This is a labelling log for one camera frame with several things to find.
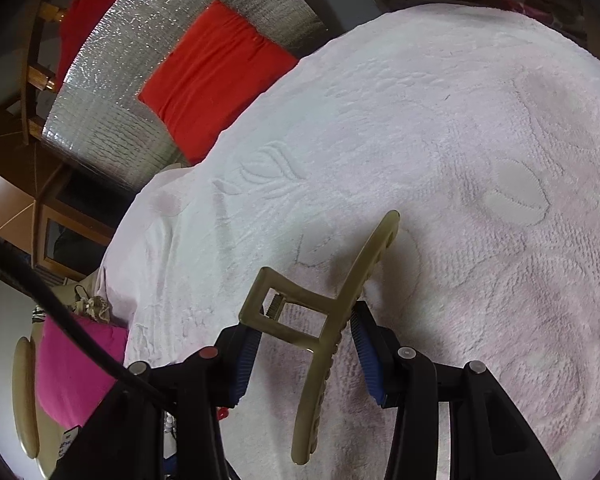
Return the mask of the beige hair claw clip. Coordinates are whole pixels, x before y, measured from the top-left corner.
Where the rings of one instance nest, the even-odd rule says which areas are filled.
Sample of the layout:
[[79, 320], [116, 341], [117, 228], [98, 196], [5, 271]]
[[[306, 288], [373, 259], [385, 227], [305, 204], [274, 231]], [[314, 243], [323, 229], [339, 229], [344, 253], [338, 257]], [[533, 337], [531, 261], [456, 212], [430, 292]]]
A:
[[[245, 326], [312, 353], [294, 420], [291, 459], [297, 465], [306, 464], [316, 450], [326, 384], [342, 332], [354, 304], [362, 295], [365, 282], [398, 235], [399, 224], [397, 211], [390, 210], [384, 215], [356, 256], [336, 297], [311, 292], [265, 266], [259, 271], [239, 312], [239, 321]], [[286, 304], [296, 304], [324, 315], [320, 333], [312, 336], [279, 322]]]

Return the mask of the crumpled beige cloth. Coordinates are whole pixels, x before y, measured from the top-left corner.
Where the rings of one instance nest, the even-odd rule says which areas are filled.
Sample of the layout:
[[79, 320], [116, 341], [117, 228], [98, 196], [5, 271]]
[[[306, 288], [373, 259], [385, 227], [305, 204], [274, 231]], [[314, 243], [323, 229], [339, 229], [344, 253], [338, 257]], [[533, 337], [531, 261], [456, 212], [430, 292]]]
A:
[[110, 303], [101, 296], [91, 296], [83, 285], [74, 286], [74, 314], [90, 318], [96, 323], [109, 324], [111, 321]]

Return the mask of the magenta pillow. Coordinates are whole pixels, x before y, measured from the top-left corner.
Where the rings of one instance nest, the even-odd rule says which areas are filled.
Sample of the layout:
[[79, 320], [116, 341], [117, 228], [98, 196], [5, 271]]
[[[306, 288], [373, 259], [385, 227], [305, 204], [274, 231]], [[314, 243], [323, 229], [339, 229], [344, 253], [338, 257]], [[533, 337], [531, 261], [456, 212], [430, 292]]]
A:
[[36, 400], [64, 429], [83, 426], [114, 385], [51, 319], [42, 326], [35, 357]]

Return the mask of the beige leather sofa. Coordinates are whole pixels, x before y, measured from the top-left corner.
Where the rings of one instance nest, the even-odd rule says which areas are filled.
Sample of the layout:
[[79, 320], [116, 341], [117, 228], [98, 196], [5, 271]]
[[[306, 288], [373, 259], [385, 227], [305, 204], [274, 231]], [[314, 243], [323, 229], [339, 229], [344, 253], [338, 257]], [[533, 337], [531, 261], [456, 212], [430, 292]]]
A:
[[23, 449], [44, 479], [55, 470], [65, 429], [46, 414], [35, 395], [35, 357], [42, 339], [42, 322], [33, 322], [31, 333], [20, 337], [12, 361], [12, 412]]

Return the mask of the wooden pillar cabinet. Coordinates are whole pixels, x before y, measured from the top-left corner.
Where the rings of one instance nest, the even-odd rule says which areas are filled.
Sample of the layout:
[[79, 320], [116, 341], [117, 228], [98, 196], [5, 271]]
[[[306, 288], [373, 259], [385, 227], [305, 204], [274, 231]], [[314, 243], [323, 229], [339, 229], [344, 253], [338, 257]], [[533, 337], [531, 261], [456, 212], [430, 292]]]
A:
[[128, 202], [64, 162], [0, 107], [0, 237], [27, 264], [79, 281], [93, 273]]

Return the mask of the white pink bedspread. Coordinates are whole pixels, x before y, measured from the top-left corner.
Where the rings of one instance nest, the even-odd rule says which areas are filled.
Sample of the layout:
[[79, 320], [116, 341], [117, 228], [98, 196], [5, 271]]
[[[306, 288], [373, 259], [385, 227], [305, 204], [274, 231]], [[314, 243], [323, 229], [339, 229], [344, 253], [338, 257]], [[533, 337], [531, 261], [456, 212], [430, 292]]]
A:
[[268, 266], [325, 296], [381, 218], [376, 320], [479, 360], [565, 479], [600, 470], [600, 61], [525, 16], [418, 6], [304, 58], [192, 168], [136, 196], [100, 267], [128, 362], [184, 360]]

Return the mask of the silver insulation mat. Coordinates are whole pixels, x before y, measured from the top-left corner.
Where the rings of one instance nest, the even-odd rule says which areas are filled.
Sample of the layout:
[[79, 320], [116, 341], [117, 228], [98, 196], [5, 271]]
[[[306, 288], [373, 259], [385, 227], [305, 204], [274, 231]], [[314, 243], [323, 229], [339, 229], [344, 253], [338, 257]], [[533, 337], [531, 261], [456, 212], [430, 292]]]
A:
[[[116, 0], [72, 62], [42, 142], [125, 193], [139, 191], [183, 155], [140, 100], [144, 82], [214, 0]], [[328, 29], [304, 0], [220, 0], [301, 58]]]

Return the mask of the red cushion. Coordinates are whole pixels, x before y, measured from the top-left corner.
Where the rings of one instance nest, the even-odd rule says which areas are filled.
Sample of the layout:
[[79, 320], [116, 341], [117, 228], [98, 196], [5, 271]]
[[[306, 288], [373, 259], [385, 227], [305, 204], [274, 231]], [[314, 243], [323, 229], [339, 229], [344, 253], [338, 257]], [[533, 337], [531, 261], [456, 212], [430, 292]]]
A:
[[240, 14], [213, 1], [138, 94], [188, 162], [202, 162], [220, 134], [298, 64]]

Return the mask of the wooden stair railing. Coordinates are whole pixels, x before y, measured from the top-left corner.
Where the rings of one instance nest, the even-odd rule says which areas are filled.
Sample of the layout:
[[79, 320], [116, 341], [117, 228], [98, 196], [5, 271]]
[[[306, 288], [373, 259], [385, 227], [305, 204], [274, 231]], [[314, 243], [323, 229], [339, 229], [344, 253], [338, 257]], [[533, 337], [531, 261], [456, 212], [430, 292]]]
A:
[[20, 117], [22, 140], [41, 140], [45, 119], [36, 112], [36, 97], [43, 91], [58, 92], [58, 79], [51, 68], [38, 62], [42, 36], [46, 25], [59, 25], [67, 10], [52, 0], [29, 0], [22, 33], [20, 68]]

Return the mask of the red blanket on railing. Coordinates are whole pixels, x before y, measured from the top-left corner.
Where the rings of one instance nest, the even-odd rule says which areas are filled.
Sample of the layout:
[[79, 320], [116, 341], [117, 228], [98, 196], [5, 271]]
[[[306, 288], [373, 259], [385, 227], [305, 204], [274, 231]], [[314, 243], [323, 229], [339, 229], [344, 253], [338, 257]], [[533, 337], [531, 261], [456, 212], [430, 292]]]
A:
[[87, 37], [117, 0], [73, 0], [60, 24], [60, 60], [56, 73], [57, 88]]

